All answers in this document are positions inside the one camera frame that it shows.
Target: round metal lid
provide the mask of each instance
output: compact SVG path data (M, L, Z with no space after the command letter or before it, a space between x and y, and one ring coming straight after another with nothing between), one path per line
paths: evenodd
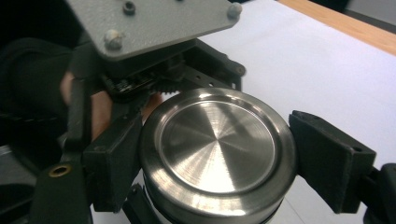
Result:
M153 112L140 140L151 200L181 223L262 222L295 177L288 125L240 91L183 92Z

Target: wooden edge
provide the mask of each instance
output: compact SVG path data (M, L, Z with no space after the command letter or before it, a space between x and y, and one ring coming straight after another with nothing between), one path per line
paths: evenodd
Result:
M278 0L317 21L396 56L396 35L307 0Z

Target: silver lid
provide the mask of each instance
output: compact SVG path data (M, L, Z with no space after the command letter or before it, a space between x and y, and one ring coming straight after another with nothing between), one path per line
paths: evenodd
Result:
M171 98L147 120L140 146L151 200L181 223L263 222L296 173L286 122L239 91Z

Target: metal lid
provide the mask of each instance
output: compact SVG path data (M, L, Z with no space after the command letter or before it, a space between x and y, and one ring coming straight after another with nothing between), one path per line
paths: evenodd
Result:
M239 91L199 89L161 104L140 142L157 209L181 223L259 223L296 172L292 135L268 105Z

